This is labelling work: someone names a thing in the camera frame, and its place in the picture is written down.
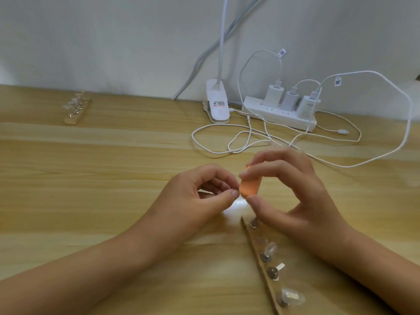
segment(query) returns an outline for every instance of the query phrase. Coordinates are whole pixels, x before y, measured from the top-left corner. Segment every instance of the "finger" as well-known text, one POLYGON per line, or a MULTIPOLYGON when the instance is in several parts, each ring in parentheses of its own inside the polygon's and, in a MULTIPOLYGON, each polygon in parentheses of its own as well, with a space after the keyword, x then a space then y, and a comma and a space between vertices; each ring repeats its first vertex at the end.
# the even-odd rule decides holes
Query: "finger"
POLYGON ((219 180, 217 178, 213 178, 212 180, 210 180, 210 183, 218 187, 221 191, 226 191, 230 189, 229 185, 226 182, 219 180))
POLYGON ((200 197, 200 199, 207 199, 213 197, 214 194, 198 191, 198 196, 200 197))
POLYGON ((309 159, 309 157, 303 151, 296 150, 295 148, 291 147, 275 150, 262 150, 257 152, 254 158, 247 164, 247 166, 263 163, 264 161, 275 160, 284 160, 304 173, 314 172, 312 161, 309 159))
POLYGON ((185 174, 188 174, 191 177, 197 187, 201 186, 205 182, 209 182, 213 178, 217 178, 220 181, 224 181, 230 189, 239 188, 239 183, 235 176, 218 164, 205 164, 195 169, 186 171, 185 174))
POLYGON ((281 233, 289 236, 293 228, 297 227, 298 222, 293 217, 278 211, 262 197, 252 195, 248 196, 246 201, 254 210, 258 220, 281 233))
POLYGON ((203 189, 208 192, 213 192, 214 194, 221 194, 222 191, 219 187, 216 187, 215 185, 211 184, 210 182, 203 183, 200 187, 200 189, 203 189))
POLYGON ((217 196, 204 199, 206 207, 210 208, 209 214, 211 216, 218 214, 228 207, 230 207, 234 201, 239 197, 239 191, 236 189, 229 189, 217 196))
POLYGON ((277 177, 291 188, 296 197, 305 201, 311 195, 310 183, 305 175, 296 167, 284 160, 276 160, 255 164, 239 175, 242 180, 254 180, 260 177, 277 177))

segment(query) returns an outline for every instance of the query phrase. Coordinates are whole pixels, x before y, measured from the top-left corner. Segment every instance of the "white wall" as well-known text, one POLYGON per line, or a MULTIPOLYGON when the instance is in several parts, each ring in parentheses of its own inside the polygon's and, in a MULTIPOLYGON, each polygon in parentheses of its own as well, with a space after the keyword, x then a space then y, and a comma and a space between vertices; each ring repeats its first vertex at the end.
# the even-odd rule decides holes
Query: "white wall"
MULTIPOLYGON (((227 25, 250 0, 229 0, 227 25)), ((217 38, 223 0, 0 0, 0 83, 171 97, 217 38)), ((288 51, 283 85, 374 69, 420 102, 420 0, 263 0, 226 42, 223 79, 265 48, 288 51)), ((218 51, 180 96, 201 100, 218 51)), ((266 54, 245 70, 245 95, 263 97, 278 65, 266 54)), ((406 102, 370 75, 324 87, 322 108, 405 118, 406 102)), ((312 85, 302 86, 302 93, 312 85)), ((417 119, 420 110, 417 108, 417 119)))

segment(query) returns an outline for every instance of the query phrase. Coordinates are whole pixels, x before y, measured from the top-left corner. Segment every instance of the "forearm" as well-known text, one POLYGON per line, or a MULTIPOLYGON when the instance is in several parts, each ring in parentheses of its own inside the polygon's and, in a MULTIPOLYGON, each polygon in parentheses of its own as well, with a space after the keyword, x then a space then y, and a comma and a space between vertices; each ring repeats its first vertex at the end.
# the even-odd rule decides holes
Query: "forearm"
POLYGON ((402 315, 420 314, 420 267, 353 230, 333 264, 402 315))
POLYGON ((124 234, 0 282, 0 313, 83 314, 149 264, 124 234))

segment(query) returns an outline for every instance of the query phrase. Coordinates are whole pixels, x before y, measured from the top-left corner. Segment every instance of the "left hand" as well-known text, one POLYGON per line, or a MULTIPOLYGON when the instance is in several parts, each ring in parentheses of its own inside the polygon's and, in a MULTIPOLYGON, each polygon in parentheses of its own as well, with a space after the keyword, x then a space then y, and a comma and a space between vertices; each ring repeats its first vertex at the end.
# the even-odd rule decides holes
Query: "left hand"
POLYGON ((147 241, 149 264, 169 254, 239 196, 235 176, 218 164, 205 164, 171 178, 149 210, 126 233, 147 241))

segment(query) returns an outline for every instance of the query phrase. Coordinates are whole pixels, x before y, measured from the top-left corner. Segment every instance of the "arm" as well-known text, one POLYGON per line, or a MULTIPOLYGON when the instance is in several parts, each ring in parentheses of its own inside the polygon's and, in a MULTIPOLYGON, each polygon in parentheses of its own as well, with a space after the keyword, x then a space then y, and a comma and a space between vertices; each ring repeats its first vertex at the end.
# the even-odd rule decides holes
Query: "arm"
POLYGON ((420 267, 356 231, 341 216, 304 153, 286 148, 259 152, 239 177, 277 177, 300 203, 276 210, 247 197, 261 222, 295 240, 381 297, 402 315, 420 314, 420 267))
POLYGON ((216 164, 176 175, 124 233, 0 281, 0 314, 87 312, 231 206, 238 188, 233 174, 216 164))

